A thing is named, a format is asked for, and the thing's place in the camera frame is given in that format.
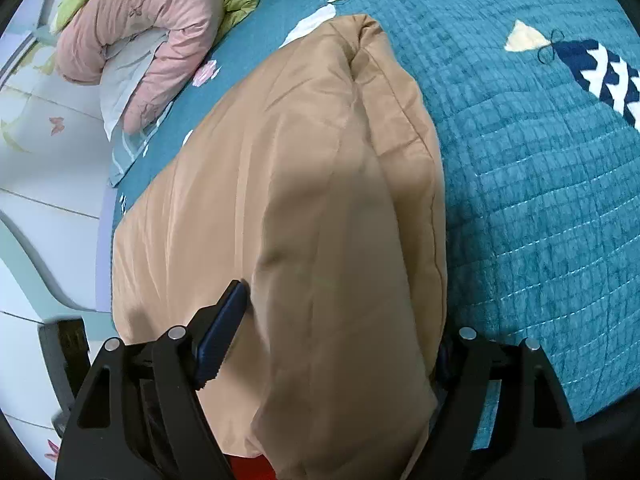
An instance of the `red object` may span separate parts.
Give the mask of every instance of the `red object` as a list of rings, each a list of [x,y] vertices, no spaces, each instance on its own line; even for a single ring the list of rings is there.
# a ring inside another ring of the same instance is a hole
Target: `red object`
[[[276,473],[264,455],[256,458],[228,455],[227,459],[237,480],[276,480]]]

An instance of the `quilted fabric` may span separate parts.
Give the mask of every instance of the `quilted fabric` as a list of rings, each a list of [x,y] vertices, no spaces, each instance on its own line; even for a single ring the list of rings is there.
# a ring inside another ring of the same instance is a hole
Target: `quilted fabric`
[[[326,0],[262,0],[211,54],[120,184],[129,205],[220,96]],[[490,338],[542,342],[575,417],[640,384],[638,131],[558,57],[507,52],[516,19],[640,66],[616,0],[343,0],[388,34],[420,85],[445,167],[449,309]],[[116,223],[120,217],[116,209]],[[488,404],[495,404],[495,391]],[[484,422],[480,441],[490,432]]]

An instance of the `pink butterfly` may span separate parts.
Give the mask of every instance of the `pink butterfly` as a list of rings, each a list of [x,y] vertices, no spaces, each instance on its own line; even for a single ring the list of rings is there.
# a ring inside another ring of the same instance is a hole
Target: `pink butterfly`
[[[58,461],[58,455],[60,454],[60,448],[58,446],[56,446],[49,439],[47,439],[47,442],[49,443],[49,449],[52,450],[52,453],[45,453],[44,457],[48,458],[52,462],[57,462]]]
[[[217,64],[218,62],[215,59],[207,61],[195,73],[195,75],[193,76],[193,82],[191,84],[193,84],[194,86],[202,86],[209,80],[209,78],[215,78],[215,76],[217,76],[218,72],[220,71],[220,69],[216,70]]]
[[[49,118],[49,122],[51,124],[53,124],[53,129],[51,131],[51,136],[53,137],[54,135],[60,133],[62,130],[65,129],[65,118],[64,117],[50,117]]]

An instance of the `blue quilt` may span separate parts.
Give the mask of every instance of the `blue quilt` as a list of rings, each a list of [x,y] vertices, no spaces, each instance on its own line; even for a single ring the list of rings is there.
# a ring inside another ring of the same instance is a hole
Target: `blue quilt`
[[[184,89],[122,180],[126,208],[225,91],[325,3],[262,0],[229,33],[210,54],[218,76]],[[640,133],[632,67],[640,68],[640,38],[617,1],[343,0],[337,10],[382,24],[436,124],[455,322],[505,342],[540,339],[578,420],[638,387]],[[540,58],[537,50],[507,52],[515,20],[547,38],[556,30],[565,44]],[[115,225],[120,216],[118,205]],[[484,421],[480,442],[490,428]]]

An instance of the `bed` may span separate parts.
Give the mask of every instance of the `bed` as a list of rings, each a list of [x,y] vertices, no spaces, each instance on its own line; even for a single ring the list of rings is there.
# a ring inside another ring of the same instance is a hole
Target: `bed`
[[[326,2],[262,0],[210,52],[220,72],[174,101],[118,185],[114,229],[222,95]],[[508,343],[538,338],[577,420],[635,390],[640,38],[618,1],[340,0],[336,8],[382,24],[436,125],[451,319]],[[556,45],[508,52],[516,20]],[[603,49],[604,68],[588,54]],[[582,72],[598,70],[596,96]],[[488,442],[496,399],[494,390],[477,446]]]

